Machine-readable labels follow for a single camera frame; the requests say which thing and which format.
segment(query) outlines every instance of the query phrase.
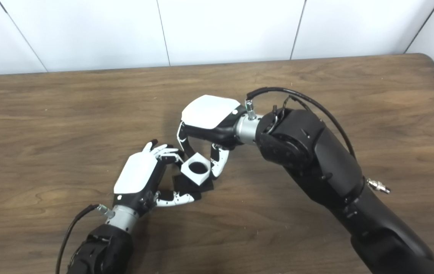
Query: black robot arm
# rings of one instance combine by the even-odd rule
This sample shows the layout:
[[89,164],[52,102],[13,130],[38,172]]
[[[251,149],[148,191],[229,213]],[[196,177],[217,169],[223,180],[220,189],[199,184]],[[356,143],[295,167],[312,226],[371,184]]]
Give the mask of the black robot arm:
[[[282,108],[274,106],[270,113],[257,115],[252,100],[274,91],[290,96]],[[188,120],[192,122],[188,136],[229,150],[243,144],[257,146],[265,160],[283,166],[309,198],[330,210],[349,231],[353,248],[373,274],[434,274],[433,252],[371,191],[369,186],[389,193],[380,182],[363,176],[346,133],[318,102],[290,89],[264,87],[248,93],[245,111],[231,99],[213,97],[211,100],[215,102],[227,102],[222,104],[229,109],[225,114],[219,111],[223,107],[204,108],[211,101],[208,96],[206,99],[195,100],[185,110],[190,110],[192,117],[208,121],[215,121],[220,115],[221,122],[210,127]],[[286,108],[289,99],[304,109]],[[344,138],[347,150],[305,101],[330,118]]]
[[375,196],[354,156],[311,111],[274,108],[260,118],[255,144],[330,210],[373,274],[434,274],[431,249]]

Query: metal cylinder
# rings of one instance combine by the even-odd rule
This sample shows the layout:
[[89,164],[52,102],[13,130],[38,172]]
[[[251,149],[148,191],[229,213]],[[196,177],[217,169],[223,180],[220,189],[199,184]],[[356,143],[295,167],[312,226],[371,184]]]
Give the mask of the metal cylinder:
[[114,216],[107,219],[105,223],[111,226],[118,227],[123,231],[127,231],[127,233],[130,234],[134,229],[135,222],[139,218],[137,212],[135,212],[129,207],[122,205],[114,206],[113,211]]
[[236,124],[236,137],[244,144],[256,145],[256,129],[261,121],[262,115],[256,115],[257,119],[249,120],[248,114],[239,118]]

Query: hole in hex nut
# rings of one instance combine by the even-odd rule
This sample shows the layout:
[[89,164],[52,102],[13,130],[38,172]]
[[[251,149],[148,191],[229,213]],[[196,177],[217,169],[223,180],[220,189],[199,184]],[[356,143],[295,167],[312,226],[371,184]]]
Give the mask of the hole in hex nut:
[[188,165],[188,168],[196,174],[205,174],[208,171],[207,167],[201,162],[193,162]]

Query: panel seam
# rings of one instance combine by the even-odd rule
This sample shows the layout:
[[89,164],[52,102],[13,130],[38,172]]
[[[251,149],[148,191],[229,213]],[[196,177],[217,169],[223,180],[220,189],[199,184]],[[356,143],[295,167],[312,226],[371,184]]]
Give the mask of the panel seam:
[[298,21],[298,27],[296,28],[295,41],[293,42],[293,47],[291,48],[291,55],[289,56],[290,60],[292,59],[293,52],[295,51],[296,40],[298,39],[298,32],[300,31],[300,26],[302,24],[303,14],[304,14],[306,5],[307,5],[307,0],[304,0],[302,13],[300,14],[300,21]]
[[164,40],[164,47],[166,48],[166,56],[168,57],[168,64],[171,67],[170,53],[168,52],[168,44],[166,43],[166,36],[164,35],[163,18],[161,17],[161,10],[159,9],[158,0],[156,0],[156,4],[157,4],[157,12],[159,14],[159,21],[161,22],[161,30],[163,31],[163,40]]
[[19,31],[20,35],[22,36],[22,38],[24,39],[24,41],[26,42],[26,44],[29,46],[29,48],[31,49],[31,51],[33,52],[34,56],[36,56],[36,58],[38,59],[39,63],[41,64],[41,66],[43,66],[43,68],[45,69],[46,72],[48,72],[48,69],[46,69],[45,64],[43,64],[43,61],[41,61],[41,59],[39,58],[38,54],[34,51],[33,47],[31,46],[31,44],[27,41],[26,37],[24,36],[24,34],[22,34],[22,31],[19,29],[19,27],[17,26],[17,24],[15,23],[14,19],[12,19],[12,17],[10,16],[10,14],[8,13],[8,11],[5,9],[5,7],[2,5],[2,3],[0,2],[1,7],[3,8],[3,10],[5,11],[5,13],[7,14],[7,16],[9,17],[9,19],[12,21],[12,23],[14,24],[14,26],[16,27],[17,31]]
[[421,28],[418,30],[418,32],[415,34],[415,37],[413,37],[413,39],[411,40],[410,44],[406,47],[405,51],[403,52],[403,54],[405,54],[408,49],[410,49],[411,45],[413,44],[413,42],[415,41],[415,39],[417,38],[418,34],[420,34],[420,31],[423,29],[423,27],[425,26],[425,24],[428,22],[429,18],[431,17],[431,15],[434,12],[434,7],[431,10],[430,14],[428,15],[427,19],[423,22],[423,24],[421,25]]

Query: white robotic hand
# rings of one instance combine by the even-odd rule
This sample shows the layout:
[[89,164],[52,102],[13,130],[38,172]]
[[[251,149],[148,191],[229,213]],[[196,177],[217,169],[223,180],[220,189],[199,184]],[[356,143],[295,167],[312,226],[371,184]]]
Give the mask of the white robotic hand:
[[157,205],[157,188],[166,165],[181,166],[183,153],[168,144],[154,148],[156,144],[157,140],[152,140],[129,157],[114,186],[114,206],[131,208],[142,216]]

